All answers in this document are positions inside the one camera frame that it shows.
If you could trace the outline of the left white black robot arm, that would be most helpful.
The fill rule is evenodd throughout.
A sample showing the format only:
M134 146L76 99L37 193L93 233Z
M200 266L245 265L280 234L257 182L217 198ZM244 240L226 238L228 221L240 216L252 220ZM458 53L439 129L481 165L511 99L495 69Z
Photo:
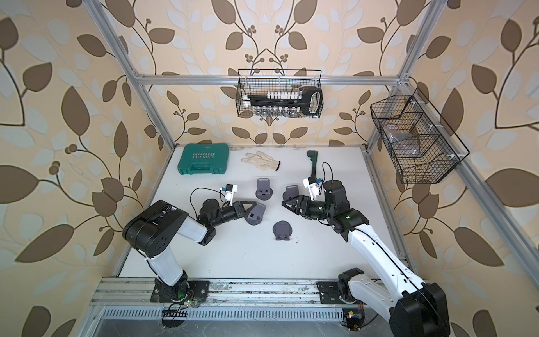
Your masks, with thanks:
M257 202L236 201L220 204L206 200L195 218L172 204L159 200L125 225L122 237L141 254L156 275L157 285L181 297L187 292L187 273L169 248L180 235L206 246L216 236L216 228L233 220L261 222L265 207Z

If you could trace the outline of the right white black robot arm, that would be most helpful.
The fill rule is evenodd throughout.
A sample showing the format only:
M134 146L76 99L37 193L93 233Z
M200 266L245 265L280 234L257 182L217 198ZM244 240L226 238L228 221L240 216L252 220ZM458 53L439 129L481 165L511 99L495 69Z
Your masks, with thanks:
M446 294L412 272L382 242L368 219L350 206L344 185L337 180L322 185L324 200L296 192L291 185L282 206L307 220L325 220L373 268L381 284L352 268L338 277L338 290L347 303L359 300L389 323L394 336L449 336Z

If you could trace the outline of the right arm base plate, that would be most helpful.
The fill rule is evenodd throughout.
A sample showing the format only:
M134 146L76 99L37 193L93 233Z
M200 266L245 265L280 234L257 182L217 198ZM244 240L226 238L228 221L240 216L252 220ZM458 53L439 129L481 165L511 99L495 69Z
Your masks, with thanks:
M360 300L352 296L351 290L344 281L318 281L320 302L324 305L353 305L357 306Z

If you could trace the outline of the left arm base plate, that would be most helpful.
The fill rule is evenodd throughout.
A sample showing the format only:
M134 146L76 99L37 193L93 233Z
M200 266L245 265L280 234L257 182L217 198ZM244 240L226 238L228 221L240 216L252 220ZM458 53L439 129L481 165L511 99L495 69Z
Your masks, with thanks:
M188 301L205 302L209 294L209 281L180 280L174 286L168 286L159 278L154 279L151 293L152 303L187 303Z

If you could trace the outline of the grey phone stand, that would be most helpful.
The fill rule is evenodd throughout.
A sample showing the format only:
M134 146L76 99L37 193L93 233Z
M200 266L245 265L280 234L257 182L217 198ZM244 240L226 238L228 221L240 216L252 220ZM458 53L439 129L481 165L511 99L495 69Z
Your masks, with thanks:
M283 203L294 205L299 197L299 187L297 185L288 185L283 193Z
M272 231L276 241L289 241L293 233L293 229L289 222L281 220L273 225Z
M261 224L265 214L266 206L260 203L255 203L244 214L245 221L252 226Z
M269 178L259 178L257 180L257 189L255 196L262 201L268 201L273 195L271 180Z

